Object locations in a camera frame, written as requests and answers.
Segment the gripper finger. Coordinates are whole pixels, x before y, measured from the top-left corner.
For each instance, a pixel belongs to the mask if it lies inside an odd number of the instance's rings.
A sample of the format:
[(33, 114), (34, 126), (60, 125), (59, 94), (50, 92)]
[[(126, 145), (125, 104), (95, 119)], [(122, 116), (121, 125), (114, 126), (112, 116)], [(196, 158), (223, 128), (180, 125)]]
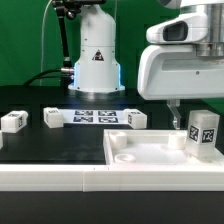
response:
[(167, 106), (173, 115), (173, 126), (176, 130), (179, 130), (181, 127), (181, 115), (178, 111), (180, 101), (177, 99), (168, 100)]

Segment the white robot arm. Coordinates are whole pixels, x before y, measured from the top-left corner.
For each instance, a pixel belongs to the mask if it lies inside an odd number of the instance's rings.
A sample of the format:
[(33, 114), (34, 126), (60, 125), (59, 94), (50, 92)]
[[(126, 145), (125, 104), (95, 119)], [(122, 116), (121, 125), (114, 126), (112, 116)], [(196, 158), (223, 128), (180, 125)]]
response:
[[(145, 100), (224, 98), (224, 0), (160, 0), (179, 15), (149, 27), (138, 55), (137, 91)], [(93, 98), (122, 91), (115, 21), (98, 4), (81, 7), (80, 57), (69, 89)]]

